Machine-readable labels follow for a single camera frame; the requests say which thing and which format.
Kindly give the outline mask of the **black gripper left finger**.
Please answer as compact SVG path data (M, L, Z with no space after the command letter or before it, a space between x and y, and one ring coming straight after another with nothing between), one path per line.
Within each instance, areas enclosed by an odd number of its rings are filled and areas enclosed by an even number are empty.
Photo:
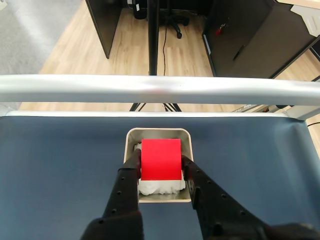
M138 182L141 150L137 149L117 171L113 189L101 217L91 221L82 240L143 240L143 218L139 211Z

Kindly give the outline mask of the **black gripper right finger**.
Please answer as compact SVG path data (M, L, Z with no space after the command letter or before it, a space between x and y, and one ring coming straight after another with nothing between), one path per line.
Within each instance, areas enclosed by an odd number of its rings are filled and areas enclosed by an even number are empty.
M192 160L183 155L181 167L204 240L268 238L265 223L231 197Z

